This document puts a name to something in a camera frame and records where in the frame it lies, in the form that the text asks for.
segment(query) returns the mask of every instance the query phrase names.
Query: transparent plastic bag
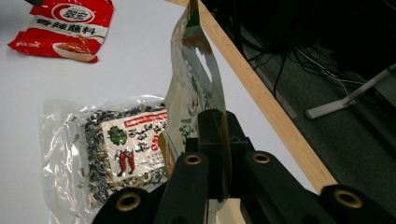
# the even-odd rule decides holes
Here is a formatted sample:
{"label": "transparent plastic bag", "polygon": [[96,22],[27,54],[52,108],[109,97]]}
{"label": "transparent plastic bag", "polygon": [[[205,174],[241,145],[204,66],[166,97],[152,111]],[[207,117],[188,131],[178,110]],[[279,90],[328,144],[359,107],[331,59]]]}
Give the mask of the transparent plastic bag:
{"label": "transparent plastic bag", "polygon": [[151,191],[166,180],[157,141],[167,118],[162,97],[136,96],[99,107],[46,100],[42,118],[50,223],[91,223],[117,190]]}

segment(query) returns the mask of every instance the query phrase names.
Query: plastic bag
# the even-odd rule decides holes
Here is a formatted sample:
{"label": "plastic bag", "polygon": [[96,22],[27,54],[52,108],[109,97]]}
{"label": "plastic bag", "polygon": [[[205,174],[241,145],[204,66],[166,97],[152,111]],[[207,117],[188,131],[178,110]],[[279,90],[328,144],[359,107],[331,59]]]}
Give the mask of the plastic bag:
{"label": "plastic bag", "polygon": [[8,45],[26,54],[96,63],[112,14],[110,0],[44,0]]}
{"label": "plastic bag", "polygon": [[[178,20],[172,34],[171,50],[173,75],[165,97],[168,125],[163,134],[167,144],[166,169],[169,175],[174,161],[185,150],[186,138],[197,136],[197,115],[204,110],[216,108],[222,113],[223,146],[228,151],[226,154],[230,150],[221,77],[199,22],[197,0],[190,0]],[[204,56],[206,70],[196,50]]]}
{"label": "plastic bag", "polygon": [[50,223],[91,223],[117,190],[151,191],[165,181],[158,135],[166,118],[163,98],[150,95],[100,107],[47,100],[43,186]]}

